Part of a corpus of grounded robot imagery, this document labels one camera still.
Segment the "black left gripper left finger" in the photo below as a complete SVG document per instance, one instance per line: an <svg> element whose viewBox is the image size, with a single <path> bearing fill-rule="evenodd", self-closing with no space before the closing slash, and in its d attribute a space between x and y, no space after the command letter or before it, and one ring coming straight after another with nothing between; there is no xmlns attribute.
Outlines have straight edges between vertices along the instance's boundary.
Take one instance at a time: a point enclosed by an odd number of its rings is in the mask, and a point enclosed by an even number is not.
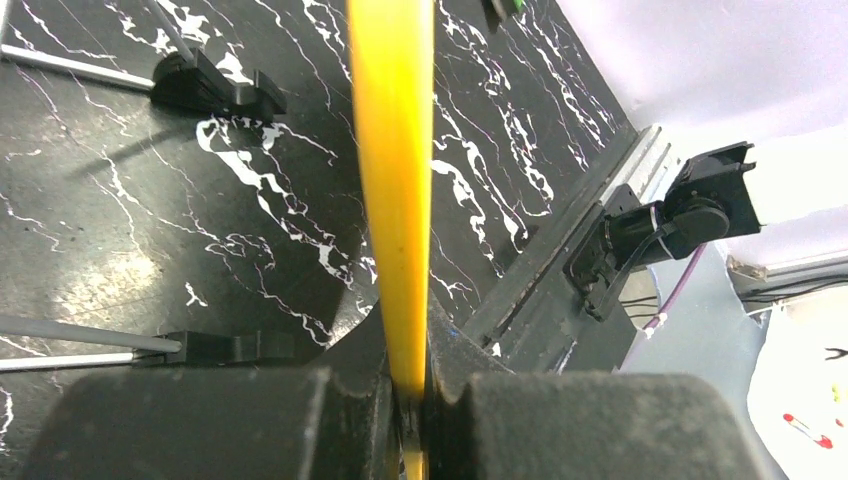
<svg viewBox="0 0 848 480"><path fill-rule="evenodd" d="M140 369L75 382L24 479L395 479L378 309L306 366Z"/></svg>

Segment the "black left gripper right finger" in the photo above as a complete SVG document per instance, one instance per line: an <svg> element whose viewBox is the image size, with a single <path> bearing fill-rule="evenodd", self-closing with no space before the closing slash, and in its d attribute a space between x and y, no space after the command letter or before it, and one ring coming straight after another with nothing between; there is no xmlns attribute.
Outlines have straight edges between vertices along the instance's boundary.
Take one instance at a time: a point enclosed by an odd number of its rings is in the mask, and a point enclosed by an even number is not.
<svg viewBox="0 0 848 480"><path fill-rule="evenodd" d="M683 374L569 360L511 370L429 305L423 437L432 479L764 479L730 405Z"/></svg>

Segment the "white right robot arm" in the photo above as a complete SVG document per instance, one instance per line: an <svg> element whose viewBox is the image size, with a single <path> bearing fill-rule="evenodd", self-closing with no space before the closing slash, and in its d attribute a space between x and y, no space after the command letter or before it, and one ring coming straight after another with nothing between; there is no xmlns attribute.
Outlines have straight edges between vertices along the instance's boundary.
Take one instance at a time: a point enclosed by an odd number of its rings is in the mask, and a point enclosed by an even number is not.
<svg viewBox="0 0 848 480"><path fill-rule="evenodd" d="M744 181L752 148L739 142L687 160L661 200L642 204L629 185L616 188L563 266L591 317L606 320L632 271L761 231Z"/></svg>

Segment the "yellow-framed whiteboard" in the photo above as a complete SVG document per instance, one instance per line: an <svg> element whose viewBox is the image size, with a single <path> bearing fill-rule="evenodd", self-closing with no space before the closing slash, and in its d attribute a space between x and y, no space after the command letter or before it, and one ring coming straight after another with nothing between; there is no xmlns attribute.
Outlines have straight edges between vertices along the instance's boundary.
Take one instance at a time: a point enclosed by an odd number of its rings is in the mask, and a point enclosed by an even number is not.
<svg viewBox="0 0 848 480"><path fill-rule="evenodd" d="M347 4L356 142L408 478L421 440L428 330L434 4Z"/></svg>

